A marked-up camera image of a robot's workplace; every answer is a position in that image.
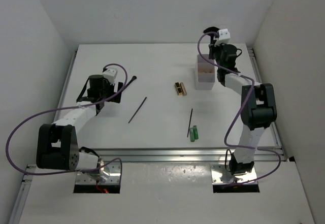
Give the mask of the white three-compartment organizer box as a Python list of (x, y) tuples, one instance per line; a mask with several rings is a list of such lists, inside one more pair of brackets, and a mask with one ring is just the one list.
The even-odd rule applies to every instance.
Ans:
[[(212, 90), (215, 84), (215, 66), (213, 60), (209, 59), (208, 54), (197, 55), (196, 66), (194, 69), (194, 80), (196, 90)], [(213, 70), (213, 74), (199, 74), (198, 70)]]

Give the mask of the beige makeup sponge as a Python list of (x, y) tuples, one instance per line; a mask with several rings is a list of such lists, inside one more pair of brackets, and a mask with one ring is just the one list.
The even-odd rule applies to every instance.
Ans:
[(199, 74), (213, 74), (213, 70), (198, 70)]

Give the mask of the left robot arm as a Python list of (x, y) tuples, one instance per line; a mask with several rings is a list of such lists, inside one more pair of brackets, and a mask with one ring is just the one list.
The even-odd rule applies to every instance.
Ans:
[(104, 75), (88, 77), (77, 98), (77, 108), (52, 124), (39, 129), (36, 164), (40, 169), (64, 171), (95, 169), (99, 156), (80, 152), (77, 133), (86, 123), (97, 116), (105, 105), (104, 100), (120, 103), (121, 94), (114, 91), (114, 81)]

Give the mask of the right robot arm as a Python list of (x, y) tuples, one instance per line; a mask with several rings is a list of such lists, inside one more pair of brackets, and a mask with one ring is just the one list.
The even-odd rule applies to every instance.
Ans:
[(218, 67), (218, 82), (241, 96), (241, 107), (234, 120), (241, 119), (243, 128), (228, 163), (232, 175), (252, 170), (259, 141), (277, 118), (273, 85), (258, 83), (240, 74), (236, 68), (238, 51), (236, 46), (230, 44), (209, 45), (209, 59), (214, 60)]

